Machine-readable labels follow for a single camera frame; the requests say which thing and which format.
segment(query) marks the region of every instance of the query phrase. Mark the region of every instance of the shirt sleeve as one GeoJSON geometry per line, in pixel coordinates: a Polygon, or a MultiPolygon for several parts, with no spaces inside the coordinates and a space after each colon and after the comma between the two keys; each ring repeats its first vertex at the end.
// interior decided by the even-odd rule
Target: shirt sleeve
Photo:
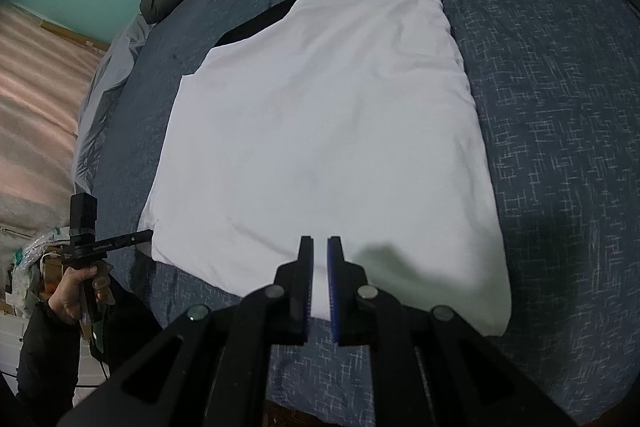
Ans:
{"type": "Polygon", "coordinates": [[[38,303],[24,333],[16,398],[38,427],[54,426],[73,407],[80,333],[38,303]]]}

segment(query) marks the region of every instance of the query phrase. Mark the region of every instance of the person's hand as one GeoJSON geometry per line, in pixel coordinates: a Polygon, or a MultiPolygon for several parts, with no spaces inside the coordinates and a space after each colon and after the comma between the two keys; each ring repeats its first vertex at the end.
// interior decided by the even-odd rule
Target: person's hand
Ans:
{"type": "MultiPolygon", "coordinates": [[[[69,267],[65,270],[62,280],[60,284],[58,284],[58,288],[56,288],[56,291],[49,298],[49,308],[51,308],[64,323],[72,325],[82,318],[82,311],[80,309],[80,285],[82,281],[91,279],[97,274],[97,266],[86,266],[78,270],[69,267]]],[[[97,298],[100,301],[108,300],[108,296],[104,291],[98,291],[97,298]]]]}

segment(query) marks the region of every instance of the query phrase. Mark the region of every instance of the blue bedsheet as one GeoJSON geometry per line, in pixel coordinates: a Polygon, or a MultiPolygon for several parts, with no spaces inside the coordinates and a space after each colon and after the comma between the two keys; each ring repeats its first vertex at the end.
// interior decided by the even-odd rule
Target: blue bedsheet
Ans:
{"type": "MultiPolygon", "coordinates": [[[[181,76],[280,1],[186,0],[151,31],[100,158],[99,237],[136,229],[181,76]]],[[[495,342],[590,421],[640,369],[640,24],[624,0],[442,1],[478,106],[510,269],[513,314],[495,342]]],[[[110,261],[163,325],[193,303],[238,301],[130,251],[110,261]]],[[[368,354],[329,338],[314,320],[305,347],[274,348],[268,397],[372,425],[368,354]]]]}

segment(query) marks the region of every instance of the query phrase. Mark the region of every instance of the person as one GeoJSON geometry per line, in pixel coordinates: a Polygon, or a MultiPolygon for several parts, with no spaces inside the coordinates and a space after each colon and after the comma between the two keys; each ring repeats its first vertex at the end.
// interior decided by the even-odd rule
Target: person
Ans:
{"type": "MultiPolygon", "coordinates": [[[[17,369],[18,393],[12,397],[0,389],[0,425],[52,427],[73,407],[80,360],[81,284],[100,277],[98,266],[65,270],[62,280],[47,302],[36,304],[22,340],[17,369]]],[[[104,358],[116,371],[162,328],[145,305],[110,278],[109,293],[98,291],[97,300],[111,301],[103,320],[104,354],[92,346],[92,354],[104,358]]]]}

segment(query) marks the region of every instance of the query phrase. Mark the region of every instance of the silver bolt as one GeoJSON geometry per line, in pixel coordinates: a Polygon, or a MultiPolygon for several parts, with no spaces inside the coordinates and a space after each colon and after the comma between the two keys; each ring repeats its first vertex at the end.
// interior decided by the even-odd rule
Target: silver bolt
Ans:
{"type": "Polygon", "coordinates": [[[370,284],[364,284],[358,288],[358,295],[363,299],[375,299],[378,296],[378,288],[370,284]]]}
{"type": "Polygon", "coordinates": [[[264,289],[264,293],[270,299],[278,299],[284,295],[284,288],[279,284],[272,284],[264,289]]]}
{"type": "Polygon", "coordinates": [[[453,310],[448,306],[436,306],[432,313],[437,320],[442,322],[449,322],[453,318],[453,310]]]}
{"type": "Polygon", "coordinates": [[[187,311],[187,316],[192,321],[201,321],[207,315],[209,315],[209,308],[207,308],[204,304],[196,304],[189,308],[189,310],[187,311]]]}

